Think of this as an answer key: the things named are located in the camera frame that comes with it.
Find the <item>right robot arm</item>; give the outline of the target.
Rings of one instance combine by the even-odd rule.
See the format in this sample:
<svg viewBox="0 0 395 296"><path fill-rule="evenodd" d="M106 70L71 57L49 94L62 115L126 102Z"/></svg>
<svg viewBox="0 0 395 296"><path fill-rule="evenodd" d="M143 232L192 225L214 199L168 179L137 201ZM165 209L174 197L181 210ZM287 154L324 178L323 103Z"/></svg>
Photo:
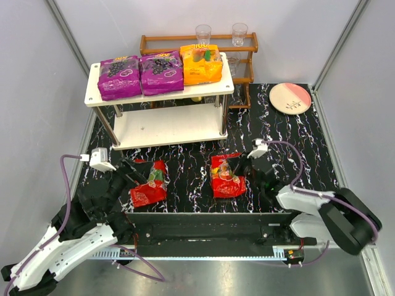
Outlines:
<svg viewBox="0 0 395 296"><path fill-rule="evenodd" d="M232 158L229 166L236 176L250 180L269 205L298 212L289 227L299 238L333 241L350 255L378 238L380 219L348 188L322 192L292 187L275 176L266 159L246 154Z"/></svg>

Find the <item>purple candy bag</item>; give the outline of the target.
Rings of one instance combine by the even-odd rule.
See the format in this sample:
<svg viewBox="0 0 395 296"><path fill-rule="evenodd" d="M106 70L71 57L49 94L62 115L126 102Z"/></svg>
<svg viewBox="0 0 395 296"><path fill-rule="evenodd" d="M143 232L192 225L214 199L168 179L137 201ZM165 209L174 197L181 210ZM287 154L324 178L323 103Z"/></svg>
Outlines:
<svg viewBox="0 0 395 296"><path fill-rule="evenodd" d="M139 65L140 58L136 55L101 61L97 86L102 100L142 95Z"/></svg>
<svg viewBox="0 0 395 296"><path fill-rule="evenodd" d="M140 78L144 96L184 90L183 62L178 51L143 55Z"/></svg>

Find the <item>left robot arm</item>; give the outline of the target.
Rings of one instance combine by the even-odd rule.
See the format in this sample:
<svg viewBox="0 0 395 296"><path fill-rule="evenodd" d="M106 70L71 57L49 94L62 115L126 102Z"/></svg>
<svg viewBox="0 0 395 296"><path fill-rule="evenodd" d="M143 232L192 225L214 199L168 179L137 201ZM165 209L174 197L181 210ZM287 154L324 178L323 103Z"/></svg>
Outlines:
<svg viewBox="0 0 395 296"><path fill-rule="evenodd" d="M45 235L20 262L6 265L4 295L49 295L74 267L112 244L128 244L135 228L117 209L127 189L148 180L151 162L123 159L114 171L87 182L52 219Z"/></svg>

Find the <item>red candy bag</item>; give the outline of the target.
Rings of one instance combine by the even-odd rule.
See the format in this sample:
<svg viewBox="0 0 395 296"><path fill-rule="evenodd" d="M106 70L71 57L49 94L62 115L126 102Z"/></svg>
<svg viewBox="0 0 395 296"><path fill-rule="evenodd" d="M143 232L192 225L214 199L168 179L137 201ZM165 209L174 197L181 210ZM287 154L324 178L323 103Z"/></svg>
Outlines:
<svg viewBox="0 0 395 296"><path fill-rule="evenodd" d="M166 166L163 160L157 160L149 165L148 180L144 184L130 189L130 197L135 208L164 201L167 198L165 184Z"/></svg>
<svg viewBox="0 0 395 296"><path fill-rule="evenodd" d="M241 153L214 155L211 157L210 182L215 199L238 197L246 192L244 176L236 176L229 160L239 157Z"/></svg>

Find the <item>orange mango candy bag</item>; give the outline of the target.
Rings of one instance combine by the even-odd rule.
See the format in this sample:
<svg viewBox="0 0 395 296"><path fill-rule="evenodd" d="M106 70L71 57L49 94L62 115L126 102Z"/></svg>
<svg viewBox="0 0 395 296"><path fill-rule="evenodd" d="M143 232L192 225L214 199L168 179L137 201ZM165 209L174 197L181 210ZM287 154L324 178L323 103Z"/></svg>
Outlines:
<svg viewBox="0 0 395 296"><path fill-rule="evenodd" d="M223 62L215 44L190 44L180 47L185 86L216 83L222 79Z"/></svg>

